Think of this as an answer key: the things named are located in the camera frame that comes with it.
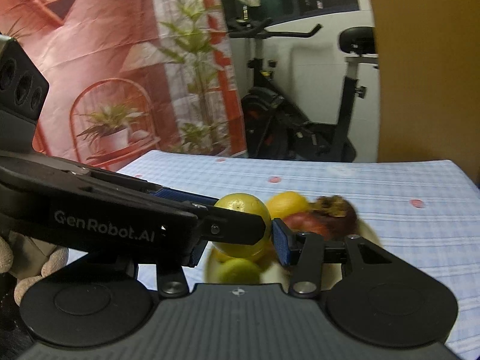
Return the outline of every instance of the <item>exercise bike seat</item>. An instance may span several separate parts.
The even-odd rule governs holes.
[[[338,36],[338,46],[344,53],[377,54],[373,27],[351,27]]]

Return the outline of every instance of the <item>glove finger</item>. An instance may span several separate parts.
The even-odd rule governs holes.
[[[6,241],[0,237],[0,274],[4,274],[11,269],[14,263],[14,253]]]
[[[67,265],[68,249],[66,247],[59,247],[49,257],[48,261],[43,264],[42,276],[46,278],[48,275],[55,273]]]
[[[33,284],[39,282],[41,279],[42,276],[33,276],[20,280],[15,287],[15,291],[13,292],[13,298],[15,299],[15,303],[20,306],[20,302],[22,301],[22,298],[27,292],[27,290],[32,287]]]

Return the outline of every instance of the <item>yellow-brown wall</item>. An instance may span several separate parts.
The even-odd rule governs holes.
[[[379,162],[480,169],[480,0],[371,0],[380,65]]]

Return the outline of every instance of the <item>blue checkered tablecloth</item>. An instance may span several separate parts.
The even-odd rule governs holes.
[[[313,200],[344,196],[391,253],[447,285],[459,304],[447,345],[464,359],[480,355],[480,192],[451,161],[313,163],[218,158],[150,151],[120,171],[212,197],[247,192],[266,201],[282,191]],[[202,281],[205,256],[186,268]],[[155,270],[139,279],[155,288]]]

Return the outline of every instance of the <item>beige glove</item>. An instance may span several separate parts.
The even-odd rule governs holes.
[[[0,274],[9,272],[18,279],[14,291],[17,305],[37,281],[63,268],[68,249],[9,232],[0,237]]]

